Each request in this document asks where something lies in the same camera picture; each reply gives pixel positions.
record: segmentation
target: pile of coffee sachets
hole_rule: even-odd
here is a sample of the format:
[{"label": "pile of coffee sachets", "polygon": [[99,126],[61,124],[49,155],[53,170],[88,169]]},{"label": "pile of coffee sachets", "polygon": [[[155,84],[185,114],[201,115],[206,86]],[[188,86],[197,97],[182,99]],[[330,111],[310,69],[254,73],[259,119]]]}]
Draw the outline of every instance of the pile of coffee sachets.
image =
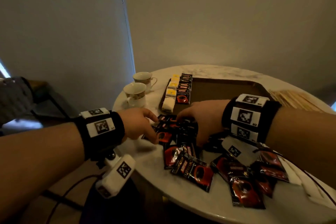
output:
[{"label": "pile of coffee sachets", "polygon": [[257,161],[246,167],[222,147],[221,142],[229,134],[224,131],[212,135],[204,145],[206,151],[221,153],[209,165],[199,160],[195,120],[177,122],[176,115],[160,115],[158,119],[153,128],[163,146],[164,168],[206,192],[210,190],[214,173],[218,173],[230,186],[234,206],[265,209],[263,195],[271,198],[278,180],[288,182],[287,173],[274,153],[260,151]]}]

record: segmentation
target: cup rim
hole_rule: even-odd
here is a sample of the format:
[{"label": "cup rim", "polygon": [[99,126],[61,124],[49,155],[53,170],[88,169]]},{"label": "cup rim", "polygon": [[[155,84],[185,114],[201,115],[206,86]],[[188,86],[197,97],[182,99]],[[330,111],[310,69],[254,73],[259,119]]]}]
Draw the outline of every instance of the cup rim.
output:
[{"label": "cup rim", "polygon": [[[129,85],[139,85],[139,86],[141,86],[142,87],[142,90],[138,90],[138,91],[136,91],[136,92],[132,92],[132,93],[129,93],[129,92],[127,92],[127,90],[125,89],[127,86],[129,86]],[[131,82],[131,83],[129,83],[129,84],[127,84],[126,86],[124,86],[124,88],[123,88],[123,91],[125,92],[125,93],[127,93],[127,94],[130,94],[130,95],[136,95],[136,94],[139,94],[139,93],[142,93],[142,92],[144,92],[145,90],[146,90],[146,84],[144,84],[144,83],[141,83],[141,82]]]},{"label": "cup rim", "polygon": [[[148,74],[150,76],[148,78],[145,78],[145,79],[137,79],[137,78],[134,77],[137,74]],[[148,79],[152,78],[152,76],[153,76],[153,73],[151,73],[151,72],[137,72],[137,73],[133,74],[133,79],[138,80],[138,81],[144,81],[144,80],[148,80]]]}]

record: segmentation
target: cup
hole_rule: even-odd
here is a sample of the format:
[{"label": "cup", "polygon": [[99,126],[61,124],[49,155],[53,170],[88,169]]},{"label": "cup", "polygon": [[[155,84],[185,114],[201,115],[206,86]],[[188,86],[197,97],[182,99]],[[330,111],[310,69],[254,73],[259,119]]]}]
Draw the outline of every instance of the cup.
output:
[{"label": "cup", "polygon": [[133,79],[135,82],[140,82],[146,85],[146,94],[151,91],[154,84],[158,81],[158,79],[153,77],[152,73],[149,72],[139,72],[133,74]]},{"label": "cup", "polygon": [[127,103],[130,107],[144,107],[146,85],[140,82],[132,82],[124,87]]}]

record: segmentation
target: person's leg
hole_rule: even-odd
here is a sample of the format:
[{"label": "person's leg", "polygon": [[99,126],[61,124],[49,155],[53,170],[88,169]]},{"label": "person's leg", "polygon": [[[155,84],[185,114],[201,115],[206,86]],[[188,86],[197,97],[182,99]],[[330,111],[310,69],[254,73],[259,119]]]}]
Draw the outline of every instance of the person's leg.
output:
[{"label": "person's leg", "polygon": [[129,179],[118,195],[104,199],[93,185],[86,199],[79,224],[147,223],[135,184]]}]

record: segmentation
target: cable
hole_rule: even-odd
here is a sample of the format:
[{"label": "cable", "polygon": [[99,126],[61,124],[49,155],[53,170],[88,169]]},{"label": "cable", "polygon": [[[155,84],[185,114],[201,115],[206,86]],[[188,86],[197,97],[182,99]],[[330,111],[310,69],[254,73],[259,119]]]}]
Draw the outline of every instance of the cable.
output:
[{"label": "cable", "polygon": [[[69,193],[74,187],[76,187],[78,184],[80,184],[82,181],[84,181],[84,180],[86,180],[86,179],[89,179],[89,178],[93,178],[93,177],[95,177],[95,178],[97,178],[97,179],[100,179],[100,178],[102,177],[102,175],[103,175],[103,174],[101,174],[101,175],[88,175],[88,176],[86,176],[86,177],[80,179],[78,182],[76,182],[74,185],[72,185],[72,186],[71,186],[71,187],[70,187],[70,188],[63,194],[62,198],[65,198],[66,195],[68,195],[68,193]],[[54,208],[52,209],[52,211],[51,211],[51,213],[50,213],[50,215],[49,215],[49,217],[48,217],[48,219],[47,219],[46,224],[49,224],[49,223],[50,223],[50,220],[51,220],[51,218],[53,217],[53,215],[54,215],[54,213],[55,213],[55,211],[56,211],[56,208],[57,208],[57,206],[58,206],[59,204],[60,204],[60,201],[58,201],[58,202],[56,203],[56,205],[54,206]]]},{"label": "cable", "polygon": [[334,199],[329,195],[329,193],[321,186],[321,184],[319,184],[308,172],[306,172],[305,170],[303,170],[301,167],[299,167],[298,165],[296,165],[294,162],[292,162],[291,160],[289,160],[288,158],[285,158],[282,154],[277,153],[274,150],[271,150],[269,148],[262,148],[262,149],[256,149],[253,152],[256,153],[258,151],[268,151],[271,153],[274,153],[276,155],[279,155],[280,157],[288,160],[289,162],[291,162],[294,166],[296,166],[297,168],[299,168],[302,172],[304,172],[310,179],[312,179],[312,181],[328,196],[328,198],[333,202],[333,204],[336,206],[336,202],[334,201]]}]

